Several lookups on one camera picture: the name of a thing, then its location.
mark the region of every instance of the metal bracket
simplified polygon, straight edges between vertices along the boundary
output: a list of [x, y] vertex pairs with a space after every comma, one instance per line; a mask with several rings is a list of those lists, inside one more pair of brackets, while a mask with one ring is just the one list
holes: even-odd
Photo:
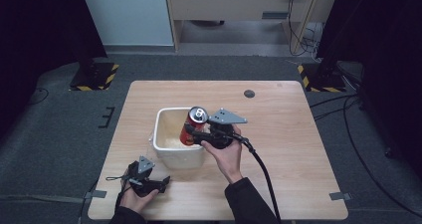
[[86, 192], [84, 199], [93, 199], [93, 197], [105, 198], [106, 191], [94, 190], [93, 192]]
[[144, 156], [140, 156], [139, 157], [139, 166], [137, 167], [137, 172], [138, 173], [145, 172], [149, 169], [152, 169], [152, 167], [154, 167], [154, 166], [155, 166], [155, 164], [153, 162], [149, 161]]
[[217, 122], [220, 124], [231, 124], [231, 123], [246, 123], [248, 122], [244, 117], [240, 117], [232, 112], [220, 108], [219, 111], [208, 117], [208, 120]]
[[348, 201], [353, 198], [350, 193], [342, 193], [342, 192], [330, 193], [329, 197], [331, 198], [331, 201], [341, 200], [341, 199], [343, 199], [344, 201]]

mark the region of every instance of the black sleeve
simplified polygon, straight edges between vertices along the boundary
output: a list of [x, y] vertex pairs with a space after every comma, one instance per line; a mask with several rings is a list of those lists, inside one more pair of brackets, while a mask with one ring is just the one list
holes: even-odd
[[146, 224], [145, 219], [138, 213], [125, 208], [125, 207], [118, 207], [115, 212], [114, 216], [112, 216], [109, 224]]
[[225, 194], [236, 224], [278, 224], [273, 211], [249, 178], [230, 184]]

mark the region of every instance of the gray carpet floor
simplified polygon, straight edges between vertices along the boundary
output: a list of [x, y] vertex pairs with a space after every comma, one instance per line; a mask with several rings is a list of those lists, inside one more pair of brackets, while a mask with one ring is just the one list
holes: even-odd
[[[0, 195], [47, 195], [77, 198], [76, 203], [39, 200], [0, 200], [0, 223], [77, 223], [78, 202], [99, 177], [130, 86], [136, 80], [294, 80], [297, 65], [311, 58], [110, 56], [119, 64], [106, 91], [71, 92], [69, 83], [78, 69], [68, 64], [44, 74], [30, 104], [0, 145]], [[306, 93], [310, 105], [354, 94]], [[312, 108], [315, 116], [341, 109], [344, 100]], [[99, 128], [115, 111], [108, 128]], [[373, 177], [403, 205], [422, 213], [422, 183], [407, 163], [384, 156], [384, 144], [365, 111], [351, 107], [347, 119], [356, 149]], [[348, 139], [342, 112], [316, 121], [332, 169], [346, 201], [349, 216], [343, 221], [297, 223], [422, 223], [422, 219], [391, 201], [370, 178]], [[87, 216], [83, 223], [103, 223]], [[169, 222], [171, 224], [206, 222]]]

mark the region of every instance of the white wall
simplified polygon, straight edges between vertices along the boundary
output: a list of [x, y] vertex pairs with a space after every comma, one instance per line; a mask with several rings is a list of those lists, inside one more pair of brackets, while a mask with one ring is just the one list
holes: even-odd
[[86, 0], [104, 45], [173, 46], [166, 0]]

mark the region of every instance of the person's right hand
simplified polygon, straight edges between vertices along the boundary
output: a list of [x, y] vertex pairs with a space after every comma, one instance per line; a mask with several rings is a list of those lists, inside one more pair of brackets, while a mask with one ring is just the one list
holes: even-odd
[[[234, 131], [241, 134], [238, 127], [233, 124]], [[211, 145], [207, 141], [201, 141], [201, 145], [211, 153], [217, 161], [218, 168], [229, 181], [233, 184], [243, 178], [240, 172], [240, 159], [242, 153], [242, 143], [238, 140], [233, 139], [229, 146], [218, 149]]]

